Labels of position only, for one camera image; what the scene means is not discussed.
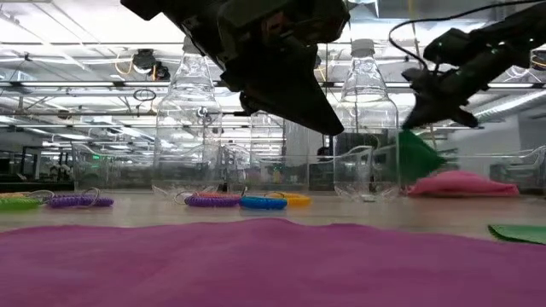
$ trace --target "magenta cloth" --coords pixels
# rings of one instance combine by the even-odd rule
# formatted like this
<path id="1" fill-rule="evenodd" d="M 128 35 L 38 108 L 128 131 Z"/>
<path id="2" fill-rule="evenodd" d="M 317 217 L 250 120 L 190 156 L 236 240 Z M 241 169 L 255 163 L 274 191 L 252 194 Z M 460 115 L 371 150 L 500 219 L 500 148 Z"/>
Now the magenta cloth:
<path id="1" fill-rule="evenodd" d="M 6 307 L 546 304 L 546 246 L 280 219 L 0 234 Z"/>
<path id="2" fill-rule="evenodd" d="M 409 190 L 409 196 L 516 196 L 514 184 L 493 182 L 469 171 L 444 171 L 422 178 Z"/>

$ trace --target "table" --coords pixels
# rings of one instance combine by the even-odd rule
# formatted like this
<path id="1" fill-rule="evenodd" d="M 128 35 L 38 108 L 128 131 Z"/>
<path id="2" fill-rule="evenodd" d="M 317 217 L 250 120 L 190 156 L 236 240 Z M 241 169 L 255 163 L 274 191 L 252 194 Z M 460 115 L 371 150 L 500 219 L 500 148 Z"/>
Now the table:
<path id="1" fill-rule="evenodd" d="M 286 211 L 193 208 L 148 192 L 103 193 L 113 208 L 40 208 L 1 212 L 0 231 L 46 225 L 142 227 L 194 222 L 230 222 L 257 217 L 286 218 L 306 225 L 357 223 L 383 229 L 465 235 L 493 240 L 488 223 L 546 225 L 546 200 L 539 198 L 406 199 L 350 203 L 333 194 L 311 194 L 313 205 Z"/>

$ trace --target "yellow hair tie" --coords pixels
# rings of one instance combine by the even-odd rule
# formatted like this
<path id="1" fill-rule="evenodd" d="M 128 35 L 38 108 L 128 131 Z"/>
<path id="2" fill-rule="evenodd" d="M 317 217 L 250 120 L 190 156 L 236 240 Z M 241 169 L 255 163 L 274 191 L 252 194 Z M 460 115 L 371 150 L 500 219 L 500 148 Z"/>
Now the yellow hair tie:
<path id="1" fill-rule="evenodd" d="M 283 193 L 283 192 L 269 192 L 265 196 L 277 199 L 287 200 L 288 206 L 292 207 L 304 207 L 309 206 L 312 202 L 311 197 L 302 194 Z"/>
<path id="2" fill-rule="evenodd" d="M 25 198 L 26 196 L 23 193 L 1 193 L 1 199 L 12 199 L 12 198 Z"/>

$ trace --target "bottle cap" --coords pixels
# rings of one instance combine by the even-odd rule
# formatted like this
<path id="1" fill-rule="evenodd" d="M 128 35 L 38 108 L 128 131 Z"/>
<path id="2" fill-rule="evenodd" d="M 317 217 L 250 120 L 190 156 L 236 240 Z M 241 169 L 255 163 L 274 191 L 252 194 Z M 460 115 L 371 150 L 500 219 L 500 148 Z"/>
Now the bottle cap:
<path id="1" fill-rule="evenodd" d="M 374 41 L 371 39 L 357 39 L 351 44 L 351 55 L 353 57 L 365 57 L 374 54 Z"/>

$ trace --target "green paper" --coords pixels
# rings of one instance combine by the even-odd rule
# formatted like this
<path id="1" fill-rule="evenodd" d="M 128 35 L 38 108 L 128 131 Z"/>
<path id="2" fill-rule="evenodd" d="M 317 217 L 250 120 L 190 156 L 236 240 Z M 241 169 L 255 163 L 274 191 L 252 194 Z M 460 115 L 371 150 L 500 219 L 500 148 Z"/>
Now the green paper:
<path id="1" fill-rule="evenodd" d="M 499 240 L 546 244 L 546 227 L 531 225 L 489 225 L 491 234 Z"/>
<path id="2" fill-rule="evenodd" d="M 446 159 L 409 130 L 398 134 L 402 184 L 412 184 L 442 166 Z"/>

